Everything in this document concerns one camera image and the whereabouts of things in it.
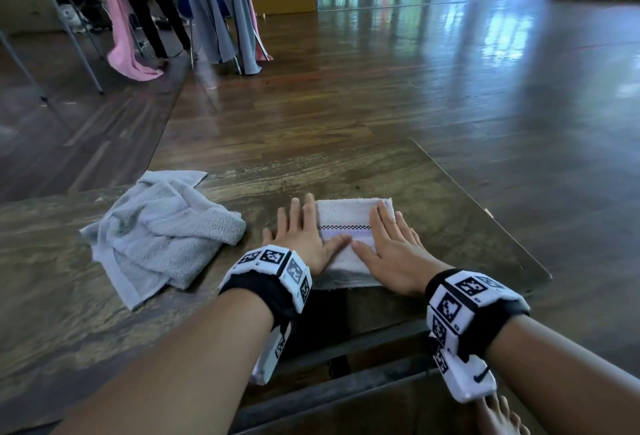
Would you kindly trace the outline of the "wrist marker band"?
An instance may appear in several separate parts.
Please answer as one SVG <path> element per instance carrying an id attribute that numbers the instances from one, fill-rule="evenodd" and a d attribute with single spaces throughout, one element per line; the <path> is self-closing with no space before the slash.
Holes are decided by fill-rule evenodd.
<path id="1" fill-rule="evenodd" d="M 437 274 L 425 297 L 431 354 L 453 399 L 467 404 L 496 392 L 484 356 L 511 318 L 529 315 L 524 297 L 490 276 L 467 270 Z"/>
<path id="2" fill-rule="evenodd" d="M 244 253 L 223 277 L 220 294 L 244 288 L 264 300 L 274 314 L 275 323 L 253 368 L 251 383 L 265 385 L 271 379 L 311 287 L 310 270 L 298 253 L 273 244 Z"/>

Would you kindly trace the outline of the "person's left hand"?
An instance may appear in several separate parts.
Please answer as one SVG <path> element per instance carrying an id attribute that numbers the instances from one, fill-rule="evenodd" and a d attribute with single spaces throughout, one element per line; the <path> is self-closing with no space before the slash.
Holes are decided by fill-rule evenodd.
<path id="1" fill-rule="evenodd" d="M 270 245 L 278 245 L 295 251 L 310 269 L 313 277 L 323 273 L 321 269 L 321 254 L 323 240 L 317 226 L 317 203 L 313 194 L 305 196 L 303 204 L 303 230 L 298 233 L 289 233 L 289 210 L 279 207 L 276 213 L 276 232 L 274 242 Z"/>

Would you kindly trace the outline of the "person's right hand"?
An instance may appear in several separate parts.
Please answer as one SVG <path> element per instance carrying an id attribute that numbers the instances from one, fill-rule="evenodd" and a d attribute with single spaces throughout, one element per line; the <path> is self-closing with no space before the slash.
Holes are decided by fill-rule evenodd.
<path id="1" fill-rule="evenodd" d="M 393 215 L 403 233 L 403 242 L 381 240 L 378 237 L 378 205 L 370 210 L 369 221 L 375 252 L 381 258 L 377 271 L 370 273 L 380 285 L 396 294 L 424 296 L 429 282 L 438 274 L 453 270 L 453 267 L 437 259 L 427 250 L 411 244 L 411 228 L 402 213 L 396 211 Z"/>

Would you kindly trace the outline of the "left wrist marker band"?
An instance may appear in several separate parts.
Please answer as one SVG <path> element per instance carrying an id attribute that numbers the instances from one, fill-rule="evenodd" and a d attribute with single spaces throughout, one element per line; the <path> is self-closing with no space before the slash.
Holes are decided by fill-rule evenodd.
<path id="1" fill-rule="evenodd" d="M 310 270 L 298 253 L 273 244 L 244 253 L 223 277 L 220 294 L 244 288 L 264 300 L 274 314 L 275 323 L 253 368 L 251 383 L 265 385 L 271 379 L 311 287 Z"/>

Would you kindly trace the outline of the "pink hanging towel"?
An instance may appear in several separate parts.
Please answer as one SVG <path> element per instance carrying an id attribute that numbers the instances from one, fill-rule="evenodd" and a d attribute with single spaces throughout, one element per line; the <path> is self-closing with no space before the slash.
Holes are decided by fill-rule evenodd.
<path id="1" fill-rule="evenodd" d="M 128 0 L 106 0 L 106 5 L 114 41 L 114 48 L 107 57 L 110 66 L 121 75 L 138 82 L 153 81 L 161 77 L 162 70 L 146 67 L 136 60 L 129 23 L 131 8 Z"/>

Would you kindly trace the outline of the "person's right forearm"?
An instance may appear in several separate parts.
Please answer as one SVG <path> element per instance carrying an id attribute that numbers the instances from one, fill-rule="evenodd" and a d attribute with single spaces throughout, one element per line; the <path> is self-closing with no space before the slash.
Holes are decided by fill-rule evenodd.
<path id="1" fill-rule="evenodd" d="M 547 435 L 640 435 L 640 379 L 531 317 L 511 318 L 485 360 Z"/>

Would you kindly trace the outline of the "right wrist marker band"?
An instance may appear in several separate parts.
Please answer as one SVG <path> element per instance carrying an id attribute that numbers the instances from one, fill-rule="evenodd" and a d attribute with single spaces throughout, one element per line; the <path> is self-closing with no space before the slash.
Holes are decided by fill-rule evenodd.
<path id="1" fill-rule="evenodd" d="M 484 356 L 511 318 L 529 315 L 524 297 L 490 276 L 467 270 L 437 274 L 425 297 L 431 354 L 453 399 L 467 404 L 496 392 Z"/>

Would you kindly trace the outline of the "person's left forearm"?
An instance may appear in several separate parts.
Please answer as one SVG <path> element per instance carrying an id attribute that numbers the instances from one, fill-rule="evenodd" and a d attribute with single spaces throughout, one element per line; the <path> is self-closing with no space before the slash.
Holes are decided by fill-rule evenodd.
<path id="1" fill-rule="evenodd" d="M 273 320 L 256 294 L 225 292 L 82 403 L 52 435 L 227 435 Z"/>

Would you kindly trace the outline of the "white towel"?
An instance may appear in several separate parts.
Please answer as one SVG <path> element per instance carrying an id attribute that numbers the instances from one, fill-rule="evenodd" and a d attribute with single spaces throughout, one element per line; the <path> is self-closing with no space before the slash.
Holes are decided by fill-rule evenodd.
<path id="1" fill-rule="evenodd" d="M 326 242 L 338 235 L 349 235 L 351 239 L 362 242 L 375 251 L 369 213 L 380 201 L 384 202 L 389 212 L 394 212 L 390 198 L 317 201 L 317 226 L 321 239 Z M 313 289 L 321 291 L 378 286 L 380 283 L 372 277 L 367 266 L 350 246 L 337 253 L 323 273 L 313 280 Z"/>

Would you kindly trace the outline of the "metal table frame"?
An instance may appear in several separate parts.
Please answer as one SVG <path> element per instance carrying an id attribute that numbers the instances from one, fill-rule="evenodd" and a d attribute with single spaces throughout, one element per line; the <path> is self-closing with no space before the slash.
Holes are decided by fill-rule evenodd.
<path id="1" fill-rule="evenodd" d="M 229 435 L 245 435 L 297 415 L 427 374 L 433 367 L 423 320 L 380 329 L 285 359 L 266 385 L 249 385 Z"/>

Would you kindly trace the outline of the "pink cloth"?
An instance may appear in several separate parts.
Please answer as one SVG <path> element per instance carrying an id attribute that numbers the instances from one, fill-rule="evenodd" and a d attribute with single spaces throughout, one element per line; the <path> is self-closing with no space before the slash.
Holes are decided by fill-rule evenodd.
<path id="1" fill-rule="evenodd" d="M 252 2 L 252 0 L 248 0 L 248 2 L 249 2 L 249 7 L 250 7 L 250 16 L 251 16 L 251 20 L 252 20 L 253 34 L 254 34 L 254 37 L 255 37 L 255 60 L 256 61 L 270 62 L 270 61 L 273 60 L 273 57 L 268 54 L 268 52 L 266 51 L 266 48 L 264 47 L 264 44 L 263 44 L 263 42 L 262 42 L 262 40 L 260 38 L 257 14 L 256 14 L 256 12 L 254 10 L 253 2 Z"/>

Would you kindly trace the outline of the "grey crumpled towel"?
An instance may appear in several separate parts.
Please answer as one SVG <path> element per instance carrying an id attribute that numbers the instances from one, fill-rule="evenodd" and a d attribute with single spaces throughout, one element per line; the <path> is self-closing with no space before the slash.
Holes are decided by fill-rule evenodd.
<path id="1" fill-rule="evenodd" d="M 186 290 L 223 245 L 243 238 L 241 213 L 196 190 L 206 176 L 147 171 L 101 219 L 79 231 L 130 311 L 166 286 Z"/>

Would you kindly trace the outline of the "person's foot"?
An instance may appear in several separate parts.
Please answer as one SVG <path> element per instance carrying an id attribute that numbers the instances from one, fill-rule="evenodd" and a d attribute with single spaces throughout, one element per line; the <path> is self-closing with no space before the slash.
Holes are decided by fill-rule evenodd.
<path id="1" fill-rule="evenodd" d="M 504 396 L 492 393 L 474 402 L 479 435 L 531 435 Z"/>

